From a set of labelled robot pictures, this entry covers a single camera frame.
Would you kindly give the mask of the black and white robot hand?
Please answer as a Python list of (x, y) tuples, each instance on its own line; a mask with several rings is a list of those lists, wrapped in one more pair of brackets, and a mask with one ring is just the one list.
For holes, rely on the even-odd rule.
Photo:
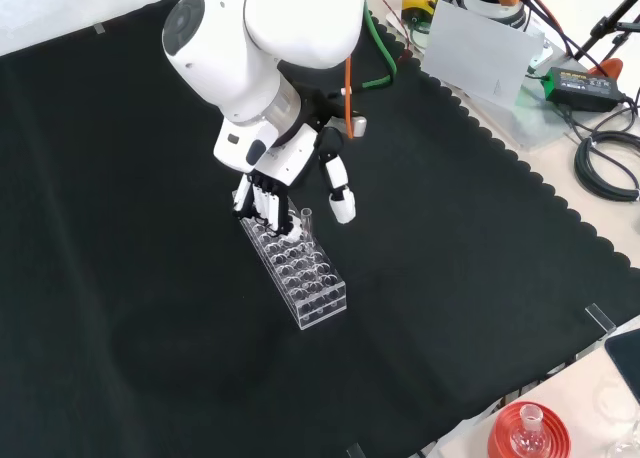
[(277, 130), (265, 119), (248, 126), (224, 119), (213, 154), (223, 165), (241, 173), (234, 194), (234, 215), (255, 219), (274, 235), (297, 240), (301, 224), (289, 213), (289, 191), (316, 163), (336, 221), (347, 224), (354, 220), (355, 195), (340, 157), (346, 131), (346, 122), (333, 117), (320, 130), (303, 124), (290, 140), (277, 144)]

